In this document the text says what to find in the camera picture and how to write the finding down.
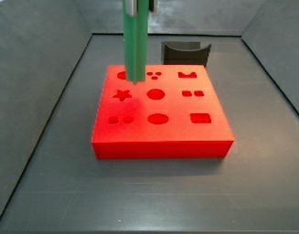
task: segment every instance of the gray enclosure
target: gray enclosure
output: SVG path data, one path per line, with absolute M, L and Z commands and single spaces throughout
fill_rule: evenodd
M 0 3 L 0 215 L 89 37 L 72 1 Z
M 269 0 L 243 39 L 299 112 L 299 0 Z
M 158 0 L 149 19 L 150 33 L 199 35 L 150 35 L 149 64 L 161 41 L 212 44 L 207 72 L 235 133 L 223 160 L 94 159 L 121 35 L 85 46 L 120 32 L 120 0 L 0 3 L 0 215 L 33 155 L 0 231 L 299 231 L 299 0 Z
M 96 34 L 121 33 L 121 0 L 74 0 Z M 149 33 L 240 36 L 264 0 L 158 0 Z

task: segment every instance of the circular hole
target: circular hole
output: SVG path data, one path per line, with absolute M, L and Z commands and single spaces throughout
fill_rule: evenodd
M 116 124 L 118 122 L 118 117 L 117 116 L 108 117 L 106 122 L 109 124 Z
M 133 117 L 130 117 L 130 116 L 125 116 L 124 118 L 122 118 L 122 122 L 124 123 L 130 123 L 133 121 Z
M 168 122 L 168 117 L 161 113 L 153 113 L 148 117 L 148 122 L 150 122 L 152 124 L 164 124 Z
M 164 92 L 157 89 L 152 89 L 146 92 L 146 96 L 149 99 L 158 100 L 164 97 Z

